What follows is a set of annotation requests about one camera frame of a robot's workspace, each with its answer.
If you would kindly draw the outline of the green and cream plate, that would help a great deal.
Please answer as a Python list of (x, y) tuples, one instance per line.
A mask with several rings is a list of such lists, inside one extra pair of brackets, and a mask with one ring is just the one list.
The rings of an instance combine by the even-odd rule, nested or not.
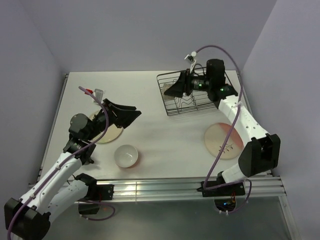
[[(98, 113), (99, 111), (95, 111), (89, 116), (89, 119), (93, 120), (94, 116), (97, 115)], [(99, 141), (97, 141), (97, 143), (98, 144), (110, 143), (116, 140), (122, 134), (123, 130), (124, 130), (123, 127), (118, 128), (113, 124), (108, 127), (106, 134)], [(102, 135), (102, 132), (98, 134), (95, 138), (93, 138), (91, 141), (92, 142), (96, 141), (101, 135)]]

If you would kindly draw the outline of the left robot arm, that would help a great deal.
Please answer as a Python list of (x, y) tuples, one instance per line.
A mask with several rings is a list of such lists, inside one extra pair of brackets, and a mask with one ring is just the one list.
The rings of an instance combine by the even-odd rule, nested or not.
[(75, 114), (70, 120), (69, 140), (58, 160), (32, 189), (19, 199), (10, 198), (4, 205), (7, 238), (14, 234), (24, 240), (41, 240), (51, 223), (78, 200), (91, 200), (98, 195), (97, 180), (85, 173), (75, 177), (61, 189), (69, 177), (84, 164), (92, 164), (96, 142), (108, 127), (127, 128), (141, 111), (134, 106), (112, 103), (104, 99), (100, 111), (90, 119)]

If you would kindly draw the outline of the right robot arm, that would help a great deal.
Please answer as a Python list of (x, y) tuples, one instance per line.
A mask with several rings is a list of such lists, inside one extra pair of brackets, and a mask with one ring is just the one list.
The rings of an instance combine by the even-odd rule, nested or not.
[(205, 92), (231, 122), (231, 129), (239, 134), (244, 149), (238, 162), (222, 171), (216, 183), (217, 191), (227, 195), (233, 190), (234, 184), (278, 166), (281, 140), (277, 134), (269, 134), (261, 127), (242, 104), (243, 91), (236, 91), (226, 82), (223, 60), (208, 60), (204, 75), (194, 72), (196, 60), (193, 56), (188, 55), (186, 60), (190, 62), (190, 68), (181, 71), (178, 80), (164, 91), (164, 95), (182, 98), (193, 91)]

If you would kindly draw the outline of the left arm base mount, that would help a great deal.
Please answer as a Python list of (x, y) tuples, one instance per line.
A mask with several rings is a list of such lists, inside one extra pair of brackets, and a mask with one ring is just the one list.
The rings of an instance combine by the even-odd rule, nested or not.
[[(85, 197), (84, 200), (90, 202), (107, 202), (113, 199), (114, 194), (114, 185), (113, 184), (99, 184), (96, 187), (93, 195)], [(86, 203), (79, 202), (78, 203), (78, 213), (80, 215), (89, 217), (89, 218), (100, 218), (104, 214), (111, 214), (113, 209), (105, 204), (97, 204), (97, 203)]]

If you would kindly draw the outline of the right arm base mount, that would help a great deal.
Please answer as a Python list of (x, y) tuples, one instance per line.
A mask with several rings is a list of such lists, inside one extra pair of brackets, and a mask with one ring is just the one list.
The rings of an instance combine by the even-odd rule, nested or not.
[(245, 195), (245, 187), (243, 183), (236, 183), (234, 185), (222, 186), (212, 190), (208, 190), (209, 187), (215, 187), (218, 185), (217, 180), (208, 181), (207, 187), (204, 189), (204, 181), (200, 183), (200, 187), (197, 188), (198, 192), (201, 192), (204, 198), (214, 198), (215, 207), (222, 212), (231, 212), (236, 209), (237, 201), (236, 197)]

